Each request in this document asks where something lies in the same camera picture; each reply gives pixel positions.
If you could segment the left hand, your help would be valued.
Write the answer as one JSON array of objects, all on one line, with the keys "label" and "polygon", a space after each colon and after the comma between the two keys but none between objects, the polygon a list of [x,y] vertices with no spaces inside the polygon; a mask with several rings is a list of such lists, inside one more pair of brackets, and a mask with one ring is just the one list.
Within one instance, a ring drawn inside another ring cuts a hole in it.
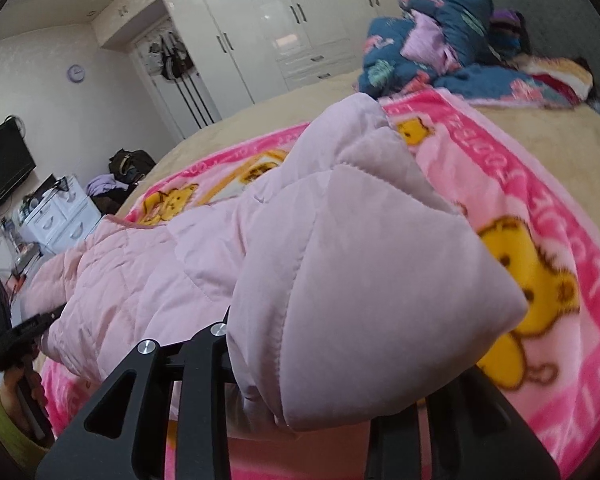
[{"label": "left hand", "polygon": [[31,424],[23,411],[27,403],[22,403],[18,396],[18,382],[22,378],[26,378],[31,387],[31,398],[38,402],[43,411],[46,411],[47,399],[42,386],[42,378],[35,370],[15,367],[5,372],[0,385],[0,398],[9,419],[24,434],[33,436]]}]

